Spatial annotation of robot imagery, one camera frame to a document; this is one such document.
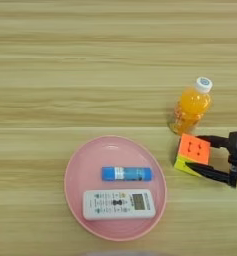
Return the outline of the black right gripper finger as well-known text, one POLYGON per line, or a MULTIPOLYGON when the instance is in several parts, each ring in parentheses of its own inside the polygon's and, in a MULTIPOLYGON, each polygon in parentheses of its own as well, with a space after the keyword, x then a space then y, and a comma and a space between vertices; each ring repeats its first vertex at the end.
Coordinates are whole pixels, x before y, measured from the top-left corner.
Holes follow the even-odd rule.
POLYGON ((229 147, 229 139, 225 137, 214 136, 214 135, 199 135, 198 138, 209 142, 210 146, 213 148, 229 147))
POLYGON ((194 162, 187 162, 186 165, 193 171, 197 172, 198 174, 216 180, 222 183, 229 183, 229 175, 225 172, 218 171, 214 169, 212 166, 194 163, 194 162))

